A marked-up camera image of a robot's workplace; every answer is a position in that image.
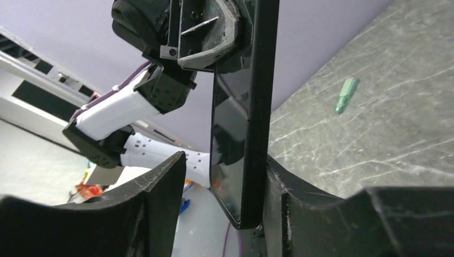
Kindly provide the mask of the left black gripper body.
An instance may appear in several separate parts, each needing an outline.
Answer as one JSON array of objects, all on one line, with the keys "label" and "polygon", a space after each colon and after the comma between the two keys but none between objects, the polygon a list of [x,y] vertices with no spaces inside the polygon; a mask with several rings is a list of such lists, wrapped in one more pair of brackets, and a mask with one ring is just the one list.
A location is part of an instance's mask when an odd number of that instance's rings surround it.
[{"label": "left black gripper body", "polygon": [[181,1],[159,1],[167,3],[167,8],[155,22],[155,27],[160,24],[161,28],[156,34],[158,46],[145,46],[142,56],[154,63],[173,65],[182,70],[197,74],[197,70],[184,68],[178,64],[180,54],[180,22],[181,22]]}]

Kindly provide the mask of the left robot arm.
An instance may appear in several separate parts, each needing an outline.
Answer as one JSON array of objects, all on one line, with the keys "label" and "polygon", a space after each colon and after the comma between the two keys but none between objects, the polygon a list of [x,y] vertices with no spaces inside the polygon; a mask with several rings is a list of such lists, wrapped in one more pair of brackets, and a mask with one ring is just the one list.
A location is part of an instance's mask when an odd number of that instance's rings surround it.
[{"label": "left robot arm", "polygon": [[245,67],[254,1],[114,1],[111,16],[115,34],[146,62],[77,110],[63,134],[98,168],[152,169],[180,147],[143,135],[133,123],[181,108],[198,72]]}]

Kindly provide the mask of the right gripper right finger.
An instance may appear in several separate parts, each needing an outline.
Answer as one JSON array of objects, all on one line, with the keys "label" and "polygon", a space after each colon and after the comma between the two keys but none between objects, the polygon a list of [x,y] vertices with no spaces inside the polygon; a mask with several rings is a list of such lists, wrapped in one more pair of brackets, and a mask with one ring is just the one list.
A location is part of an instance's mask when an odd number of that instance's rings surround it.
[{"label": "right gripper right finger", "polygon": [[268,256],[453,256],[452,187],[365,187],[343,199],[267,162]]}]

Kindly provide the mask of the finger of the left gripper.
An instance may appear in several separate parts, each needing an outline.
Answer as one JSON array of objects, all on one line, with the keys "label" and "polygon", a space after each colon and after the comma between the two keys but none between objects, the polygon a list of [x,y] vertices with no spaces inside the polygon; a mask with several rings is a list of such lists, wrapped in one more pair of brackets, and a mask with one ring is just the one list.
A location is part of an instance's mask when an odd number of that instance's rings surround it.
[{"label": "finger of the left gripper", "polygon": [[177,63],[189,70],[250,66],[253,1],[182,1]]}]

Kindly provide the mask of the black phone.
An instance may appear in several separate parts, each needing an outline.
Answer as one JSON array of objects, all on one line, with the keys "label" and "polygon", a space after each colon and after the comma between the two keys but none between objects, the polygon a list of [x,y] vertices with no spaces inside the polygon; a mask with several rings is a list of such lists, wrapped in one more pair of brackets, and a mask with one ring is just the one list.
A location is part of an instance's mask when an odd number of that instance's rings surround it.
[{"label": "black phone", "polygon": [[215,67],[210,190],[232,226],[262,220],[279,1],[237,1],[236,48]]}]

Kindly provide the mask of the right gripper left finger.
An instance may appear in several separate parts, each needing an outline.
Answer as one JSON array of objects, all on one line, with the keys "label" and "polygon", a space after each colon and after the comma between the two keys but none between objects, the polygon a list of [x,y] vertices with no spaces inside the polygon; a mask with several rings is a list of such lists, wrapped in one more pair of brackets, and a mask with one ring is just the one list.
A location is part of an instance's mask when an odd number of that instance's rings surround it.
[{"label": "right gripper left finger", "polygon": [[157,167],[84,203],[45,206],[1,196],[1,256],[171,256],[186,159]]}]

